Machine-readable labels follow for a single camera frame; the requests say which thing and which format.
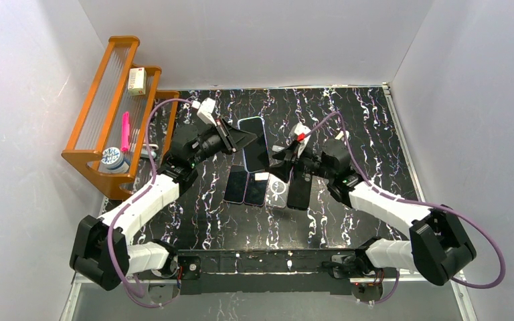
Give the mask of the clear magsafe phone case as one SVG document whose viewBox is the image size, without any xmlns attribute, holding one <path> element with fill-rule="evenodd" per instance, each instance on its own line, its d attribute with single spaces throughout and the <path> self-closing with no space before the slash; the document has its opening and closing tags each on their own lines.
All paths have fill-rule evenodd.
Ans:
<svg viewBox="0 0 514 321">
<path fill-rule="evenodd" d="M 269 174 L 268 185 L 265 195 L 267 207 L 284 209 L 287 203 L 289 185 L 272 174 Z"/>
</svg>

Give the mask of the black phone case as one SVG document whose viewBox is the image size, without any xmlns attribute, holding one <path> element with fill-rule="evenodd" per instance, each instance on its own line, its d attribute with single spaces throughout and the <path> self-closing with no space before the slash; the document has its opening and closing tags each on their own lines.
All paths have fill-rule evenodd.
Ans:
<svg viewBox="0 0 514 321">
<path fill-rule="evenodd" d="M 286 206 L 289 209 L 306 211 L 309 209 L 312 187 L 310 174 L 294 175 L 290 181 Z"/>
</svg>

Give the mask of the purple phone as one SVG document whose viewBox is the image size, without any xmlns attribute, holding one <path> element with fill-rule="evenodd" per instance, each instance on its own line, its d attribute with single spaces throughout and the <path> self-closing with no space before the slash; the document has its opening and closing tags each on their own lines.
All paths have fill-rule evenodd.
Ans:
<svg viewBox="0 0 514 321">
<path fill-rule="evenodd" d="M 261 207 L 264 205 L 268 189 L 269 173 L 257 172 L 248 175 L 244 193 L 244 204 Z"/>
</svg>

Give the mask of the black phone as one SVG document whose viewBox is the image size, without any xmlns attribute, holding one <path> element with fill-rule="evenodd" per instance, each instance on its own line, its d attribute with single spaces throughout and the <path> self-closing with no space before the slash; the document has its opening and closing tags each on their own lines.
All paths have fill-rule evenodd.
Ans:
<svg viewBox="0 0 514 321">
<path fill-rule="evenodd" d="M 241 165 L 232 165 L 224 192 L 224 201 L 233 204 L 242 204 L 246 192 L 248 172 Z"/>
</svg>

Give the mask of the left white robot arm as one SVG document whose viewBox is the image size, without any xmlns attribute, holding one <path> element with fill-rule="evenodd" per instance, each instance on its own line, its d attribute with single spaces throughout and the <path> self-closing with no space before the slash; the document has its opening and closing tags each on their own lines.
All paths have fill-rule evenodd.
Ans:
<svg viewBox="0 0 514 321">
<path fill-rule="evenodd" d="M 135 245 L 135 234 L 193 185 L 198 164 L 219 152 L 239 152 L 257 138 L 222 119 L 207 125 L 203 132 L 192 124 L 176 128 L 163 164 L 149 184 L 113 210 L 99 217 L 88 215 L 79 222 L 69 266 L 107 291 L 140 272 L 173 274 L 177 250 L 156 240 Z"/>
</svg>

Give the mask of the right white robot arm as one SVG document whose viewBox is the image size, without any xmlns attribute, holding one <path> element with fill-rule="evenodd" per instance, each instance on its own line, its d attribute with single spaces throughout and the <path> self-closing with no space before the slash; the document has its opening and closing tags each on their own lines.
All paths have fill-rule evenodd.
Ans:
<svg viewBox="0 0 514 321">
<path fill-rule="evenodd" d="M 477 256 L 456 215 L 409 204 L 398 195 L 377 193 L 353 168 L 351 155 L 340 140 L 328 140 L 320 156 L 293 141 L 272 157 L 278 162 L 268 172 L 285 183 L 295 183 L 299 174 L 327 179 L 336 201 L 374 216 L 407 237 L 405 241 L 374 237 L 356 248 L 351 265 L 359 272 L 411 270 L 442 286 Z"/>
</svg>

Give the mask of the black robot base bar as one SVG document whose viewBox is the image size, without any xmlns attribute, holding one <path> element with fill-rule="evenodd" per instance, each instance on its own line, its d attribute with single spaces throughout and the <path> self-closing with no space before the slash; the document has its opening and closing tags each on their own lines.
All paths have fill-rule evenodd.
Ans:
<svg viewBox="0 0 514 321">
<path fill-rule="evenodd" d="M 370 301 L 392 275 L 369 271 L 352 249 L 180 250 L 177 264 L 184 295 L 328 292 Z"/>
</svg>

